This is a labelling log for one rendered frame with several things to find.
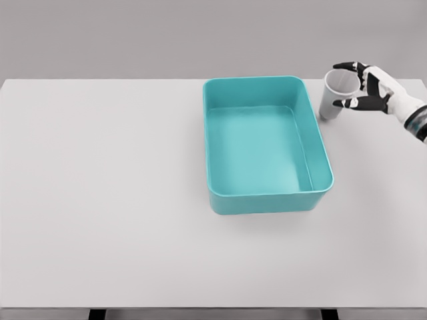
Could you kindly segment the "teal plastic basket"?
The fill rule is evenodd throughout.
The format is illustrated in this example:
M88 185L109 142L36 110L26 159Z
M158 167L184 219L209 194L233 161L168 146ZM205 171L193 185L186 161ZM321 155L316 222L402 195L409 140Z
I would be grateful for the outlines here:
M206 181L217 214L309 211L332 188L304 80L214 78L202 94Z

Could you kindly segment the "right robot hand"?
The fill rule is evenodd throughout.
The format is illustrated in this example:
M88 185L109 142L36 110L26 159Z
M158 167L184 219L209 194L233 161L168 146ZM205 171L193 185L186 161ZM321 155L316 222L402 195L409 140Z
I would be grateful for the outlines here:
M366 93L363 97L335 100L333 106L357 111L382 111L390 114L391 98L404 95L404 88L395 78L383 69L358 61L342 62L333 65L333 69L353 72L360 80L360 90Z

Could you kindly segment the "white paper cup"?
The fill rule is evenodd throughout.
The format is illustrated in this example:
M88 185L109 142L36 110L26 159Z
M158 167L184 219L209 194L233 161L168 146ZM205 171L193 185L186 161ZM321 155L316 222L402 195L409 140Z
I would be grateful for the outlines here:
M324 77L324 91L319 108L320 117L325 120L335 119L342 107L333 105L336 100L351 99L360 89L360 80L354 72L345 69L331 69Z

